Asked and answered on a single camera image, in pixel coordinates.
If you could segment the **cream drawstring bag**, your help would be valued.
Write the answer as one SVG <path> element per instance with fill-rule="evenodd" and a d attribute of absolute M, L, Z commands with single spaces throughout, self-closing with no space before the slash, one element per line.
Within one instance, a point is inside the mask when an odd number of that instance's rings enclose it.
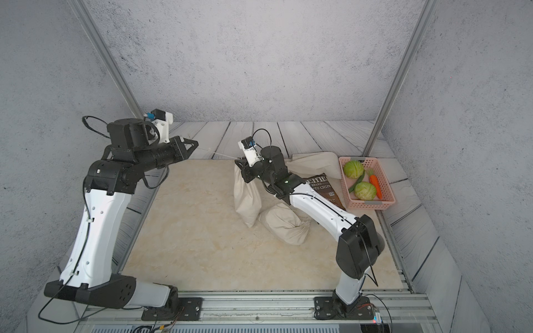
<path fill-rule="evenodd" d="M 289 206 L 276 204 L 258 216 L 259 222 L 275 237 L 286 244 L 303 244 L 310 231 L 310 222 L 302 220 Z"/>
<path fill-rule="evenodd" d="M 294 154 L 286 165 L 290 172 L 303 178 L 324 173 L 329 178 L 341 179 L 339 159 L 332 152 Z"/>
<path fill-rule="evenodd" d="M 234 207 L 248 228 L 252 228 L 262 209 L 262 200 L 257 185 L 252 180 L 246 183 L 241 175 L 240 168 L 234 168 Z"/>

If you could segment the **right aluminium frame post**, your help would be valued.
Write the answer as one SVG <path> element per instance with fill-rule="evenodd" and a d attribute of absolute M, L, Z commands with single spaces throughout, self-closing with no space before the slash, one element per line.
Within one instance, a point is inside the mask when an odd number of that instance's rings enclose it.
<path fill-rule="evenodd" d="M 366 146 L 362 152 L 364 157 L 369 157 L 373 147 L 375 146 L 379 133 L 383 129 L 387 118 L 392 110 L 394 101 L 396 100 L 401 87 L 405 81 L 405 78 L 409 72 L 410 65 L 415 59 L 416 53 L 422 43 L 423 37 L 430 25 L 431 19 L 436 11 L 439 1 L 427 0 L 425 1 L 419 19 L 415 25 L 411 38 L 406 46 L 405 52 L 402 56 L 400 65 L 394 76 L 394 80 L 388 90 L 388 93 L 384 99 L 380 112 L 376 117 L 371 134 L 367 140 Z"/>

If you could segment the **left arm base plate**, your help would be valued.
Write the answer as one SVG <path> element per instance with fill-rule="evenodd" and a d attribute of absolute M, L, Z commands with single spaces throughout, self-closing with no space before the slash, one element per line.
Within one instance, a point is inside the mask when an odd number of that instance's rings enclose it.
<path fill-rule="evenodd" d="M 175 298 L 164 307 L 148 307 L 141 316 L 142 321 L 199 321 L 203 298 Z"/>

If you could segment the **pink plastic basket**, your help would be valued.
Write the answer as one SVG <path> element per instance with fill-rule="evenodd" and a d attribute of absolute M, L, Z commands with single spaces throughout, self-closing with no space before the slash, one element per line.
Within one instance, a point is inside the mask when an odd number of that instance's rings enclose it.
<path fill-rule="evenodd" d="M 396 200 L 376 158 L 340 157 L 341 188 L 348 208 L 386 210 Z"/>

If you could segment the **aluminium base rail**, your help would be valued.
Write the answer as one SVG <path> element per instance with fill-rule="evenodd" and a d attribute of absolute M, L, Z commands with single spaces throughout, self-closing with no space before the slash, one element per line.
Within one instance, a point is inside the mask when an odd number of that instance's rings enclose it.
<path fill-rule="evenodd" d="M 202 298 L 197 321 L 163 321 L 166 332 L 441 332 L 428 297 L 407 290 L 365 291 L 375 314 L 315 319 L 316 297 L 330 291 L 187 292 Z"/>

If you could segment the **green cucumber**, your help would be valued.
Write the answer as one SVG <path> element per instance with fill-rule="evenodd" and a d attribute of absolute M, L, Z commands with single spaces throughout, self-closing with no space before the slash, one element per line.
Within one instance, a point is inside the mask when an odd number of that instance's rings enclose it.
<path fill-rule="evenodd" d="M 363 181 L 364 176 L 365 176 L 365 171 L 362 172 L 361 176 L 358 177 L 357 180 L 355 181 L 355 183 L 348 189 L 349 193 L 353 192 L 355 190 L 356 186 Z"/>

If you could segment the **back green cabbage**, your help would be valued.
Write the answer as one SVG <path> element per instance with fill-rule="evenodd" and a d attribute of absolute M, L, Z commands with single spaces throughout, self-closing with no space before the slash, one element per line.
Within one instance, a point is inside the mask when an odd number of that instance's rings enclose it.
<path fill-rule="evenodd" d="M 345 177 L 357 180 L 359 177 L 364 175 L 365 170 L 360 161 L 350 160 L 344 164 L 343 172 Z"/>

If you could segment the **brown potato chips bag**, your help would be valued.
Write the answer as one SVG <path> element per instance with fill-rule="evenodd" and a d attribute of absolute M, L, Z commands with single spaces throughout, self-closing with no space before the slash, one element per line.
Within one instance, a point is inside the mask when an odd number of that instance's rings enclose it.
<path fill-rule="evenodd" d="M 337 192 L 334 190 L 326 174 L 322 173 L 316 176 L 311 176 L 306 178 L 307 183 L 320 194 L 323 198 L 330 201 L 332 204 L 336 205 L 338 208 L 345 210 L 341 199 Z"/>

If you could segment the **orange carrot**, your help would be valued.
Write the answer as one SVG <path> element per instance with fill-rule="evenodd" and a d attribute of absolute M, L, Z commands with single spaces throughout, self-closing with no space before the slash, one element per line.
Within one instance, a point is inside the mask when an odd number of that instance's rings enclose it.
<path fill-rule="evenodd" d="M 369 176 L 369 182 L 376 188 L 376 196 L 379 200 L 383 199 L 383 194 L 381 192 L 380 183 L 376 175 L 372 174 Z"/>

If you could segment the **left aluminium frame post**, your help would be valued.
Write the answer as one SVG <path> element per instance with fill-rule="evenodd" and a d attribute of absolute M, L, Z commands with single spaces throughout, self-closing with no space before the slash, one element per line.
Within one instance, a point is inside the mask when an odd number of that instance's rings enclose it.
<path fill-rule="evenodd" d="M 91 15 L 89 14 L 87 6 L 84 4 L 83 1 L 69 1 L 68 4 L 71 6 L 71 9 L 74 11 L 74 14 L 79 19 L 79 22 L 84 32 L 86 33 L 87 37 L 89 37 L 89 40 L 97 51 L 99 57 L 102 59 L 102 61 L 104 61 L 105 68 L 108 70 L 108 73 L 110 74 L 113 82 L 115 83 L 115 85 L 119 89 L 120 94 L 126 101 L 126 105 L 133 113 L 133 117 L 129 119 L 141 119 L 143 121 L 147 121 L 144 119 L 145 114 L 142 113 L 138 102 L 133 96 L 133 93 L 128 83 L 126 82 L 122 72 L 120 72 L 118 65 L 112 57 L 109 48 L 101 37 L 101 33 L 99 32 L 96 24 L 94 23 Z M 110 141 L 110 136 L 107 131 L 107 125 L 109 124 L 108 122 L 104 122 L 102 119 L 97 118 L 95 116 L 84 116 L 82 118 L 82 122 L 87 129 Z M 107 152 L 107 147 L 104 153 L 104 159 L 110 159 L 110 156 Z"/>

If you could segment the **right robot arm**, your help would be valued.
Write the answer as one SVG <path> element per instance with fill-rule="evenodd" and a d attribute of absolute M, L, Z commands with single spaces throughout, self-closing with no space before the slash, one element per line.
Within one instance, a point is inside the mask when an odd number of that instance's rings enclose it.
<path fill-rule="evenodd" d="M 341 269 L 340 282 L 333 295 L 314 299 L 316 320 L 379 321 L 378 311 L 362 287 L 368 272 L 384 250 L 384 240 L 373 220 L 355 216 L 322 197 L 302 177 L 289 172 L 283 154 L 270 144 L 258 147 L 253 137 L 238 143 L 244 157 L 236 160 L 246 183 L 262 181 L 276 198 L 302 210 L 325 228 L 337 241 L 336 262 Z"/>

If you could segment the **green cabbage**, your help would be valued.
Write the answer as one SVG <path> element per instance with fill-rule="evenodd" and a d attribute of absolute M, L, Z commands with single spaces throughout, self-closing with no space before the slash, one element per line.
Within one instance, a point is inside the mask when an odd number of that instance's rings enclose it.
<path fill-rule="evenodd" d="M 364 175 L 365 170 L 360 161 L 350 160 L 344 164 L 343 172 L 345 177 L 357 180 L 359 177 Z"/>
<path fill-rule="evenodd" d="M 368 182 L 356 184 L 353 193 L 361 201 L 373 201 L 377 197 L 376 187 Z"/>

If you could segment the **front green cabbage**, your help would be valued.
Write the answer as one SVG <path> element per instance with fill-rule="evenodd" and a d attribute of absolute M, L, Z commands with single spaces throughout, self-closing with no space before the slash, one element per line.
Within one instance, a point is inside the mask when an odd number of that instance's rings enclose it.
<path fill-rule="evenodd" d="M 373 201 L 377 197 L 376 187 L 368 182 L 356 184 L 353 193 L 361 201 Z"/>

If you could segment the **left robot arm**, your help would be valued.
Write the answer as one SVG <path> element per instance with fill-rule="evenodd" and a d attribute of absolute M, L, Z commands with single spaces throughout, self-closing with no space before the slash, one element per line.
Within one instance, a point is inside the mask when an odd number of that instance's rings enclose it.
<path fill-rule="evenodd" d="M 170 112 L 155 109 L 141 119 L 108 123 L 110 141 L 91 164 L 82 185 L 84 211 L 70 258 L 58 280 L 49 282 L 50 300 L 73 301 L 102 309 L 141 307 L 144 321 L 176 320 L 184 310 L 174 286 L 139 281 L 112 271 L 119 227 L 137 184 L 146 174 L 187 160 L 198 142 L 170 137 Z"/>

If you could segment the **aluminium frame post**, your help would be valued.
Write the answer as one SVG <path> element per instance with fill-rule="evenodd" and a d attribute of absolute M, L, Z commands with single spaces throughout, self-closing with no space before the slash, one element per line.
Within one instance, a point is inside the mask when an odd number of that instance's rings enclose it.
<path fill-rule="evenodd" d="M 405 81 L 405 78 L 409 72 L 410 65 L 415 59 L 416 53 L 422 43 L 423 37 L 430 25 L 431 19 L 436 11 L 439 1 L 427 0 L 425 1 L 419 19 L 415 25 L 411 38 L 406 46 L 405 52 L 402 56 L 400 65 L 394 76 L 394 80 L 388 90 L 388 93 L 384 99 L 380 112 L 376 117 L 371 134 L 367 140 L 366 146 L 362 152 L 364 157 L 369 157 L 373 147 L 375 146 L 379 133 L 383 129 L 387 118 L 392 110 L 394 101 L 396 100 L 401 87 Z"/>
<path fill-rule="evenodd" d="M 138 102 L 133 96 L 133 93 L 128 83 L 126 82 L 122 72 L 120 72 L 118 65 L 112 57 L 109 48 L 101 37 L 101 33 L 99 32 L 96 24 L 94 23 L 91 15 L 89 14 L 87 6 L 84 4 L 83 1 L 69 1 L 68 4 L 71 6 L 71 9 L 74 11 L 74 14 L 79 19 L 79 22 L 84 32 L 86 33 L 87 37 L 89 37 L 89 40 L 97 51 L 99 57 L 102 59 L 102 61 L 104 61 L 105 68 L 108 70 L 108 73 L 110 74 L 113 82 L 115 83 L 115 85 L 119 89 L 120 94 L 126 101 L 126 105 L 133 113 L 133 117 L 129 119 L 141 119 L 143 121 L 147 121 L 144 119 L 145 114 L 142 113 Z M 84 116 L 82 118 L 82 122 L 87 129 L 110 141 L 110 136 L 107 131 L 107 125 L 109 124 L 108 122 L 104 122 L 102 119 L 97 118 L 95 116 Z M 107 147 L 104 153 L 104 159 L 110 159 L 110 156 L 107 152 Z"/>

